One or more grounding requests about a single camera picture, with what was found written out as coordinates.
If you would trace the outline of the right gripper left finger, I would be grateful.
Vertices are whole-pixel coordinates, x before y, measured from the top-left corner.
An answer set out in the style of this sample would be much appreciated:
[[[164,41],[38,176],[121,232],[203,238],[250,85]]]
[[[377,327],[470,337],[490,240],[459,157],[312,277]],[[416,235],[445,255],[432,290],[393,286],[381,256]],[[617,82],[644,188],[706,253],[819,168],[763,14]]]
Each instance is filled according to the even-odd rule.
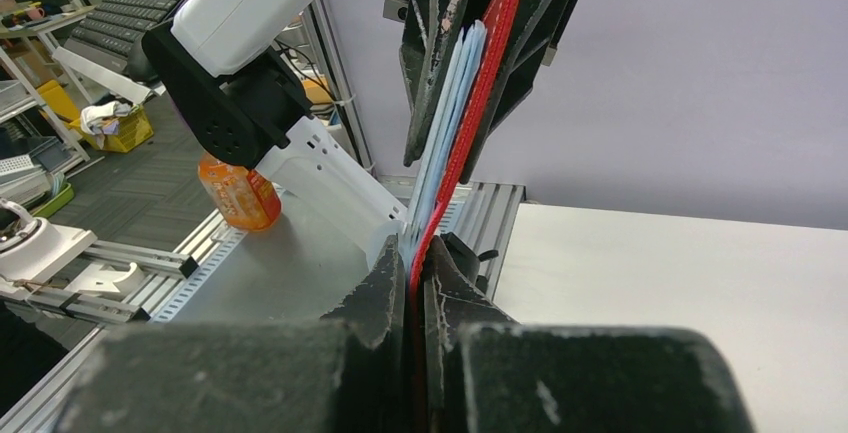
[[[317,320],[122,327],[82,365],[60,432],[402,432],[398,239]]]

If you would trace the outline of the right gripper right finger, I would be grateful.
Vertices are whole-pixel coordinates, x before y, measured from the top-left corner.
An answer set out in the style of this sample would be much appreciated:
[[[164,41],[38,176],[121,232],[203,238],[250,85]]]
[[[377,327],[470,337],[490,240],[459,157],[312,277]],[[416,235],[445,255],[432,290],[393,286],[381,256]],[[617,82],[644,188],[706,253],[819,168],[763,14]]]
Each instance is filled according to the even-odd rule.
[[[750,432],[731,369],[702,334],[528,325],[434,238],[423,263],[428,407],[441,432]]]

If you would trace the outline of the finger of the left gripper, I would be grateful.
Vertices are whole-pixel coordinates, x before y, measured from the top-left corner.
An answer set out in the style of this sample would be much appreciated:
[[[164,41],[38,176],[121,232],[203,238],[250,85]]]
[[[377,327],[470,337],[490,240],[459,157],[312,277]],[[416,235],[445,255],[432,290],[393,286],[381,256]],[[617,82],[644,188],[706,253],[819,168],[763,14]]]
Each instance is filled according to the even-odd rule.
[[[407,0],[400,64],[411,118],[403,164],[424,152],[469,0]]]
[[[488,137],[532,92],[546,55],[555,51],[578,0],[520,0],[507,47],[460,181],[466,183]]]

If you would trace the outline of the red leather card holder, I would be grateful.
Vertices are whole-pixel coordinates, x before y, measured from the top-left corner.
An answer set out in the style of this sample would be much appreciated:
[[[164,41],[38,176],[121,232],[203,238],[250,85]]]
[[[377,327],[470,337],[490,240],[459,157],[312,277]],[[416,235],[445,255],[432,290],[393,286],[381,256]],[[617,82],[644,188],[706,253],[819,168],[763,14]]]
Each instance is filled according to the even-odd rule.
[[[438,102],[436,132],[427,140],[424,173],[416,181],[420,193],[407,229],[409,246],[414,252],[409,265],[407,302],[414,361],[412,429],[415,432],[426,432],[429,419],[422,327],[423,266],[481,126],[519,2],[491,0],[483,18],[476,20],[461,38],[460,51],[450,60],[448,91]]]

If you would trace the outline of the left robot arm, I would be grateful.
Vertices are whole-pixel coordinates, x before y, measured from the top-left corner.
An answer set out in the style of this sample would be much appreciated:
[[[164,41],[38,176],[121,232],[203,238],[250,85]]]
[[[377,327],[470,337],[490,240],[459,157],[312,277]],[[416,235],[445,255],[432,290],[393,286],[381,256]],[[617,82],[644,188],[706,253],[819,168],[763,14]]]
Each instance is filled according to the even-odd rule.
[[[143,51],[204,149],[317,209],[369,256],[413,215],[330,136],[273,40],[313,0],[185,0]],[[412,118],[404,161],[434,163],[439,117],[457,119],[436,170],[449,197],[491,131],[529,95],[578,0],[399,0]]]

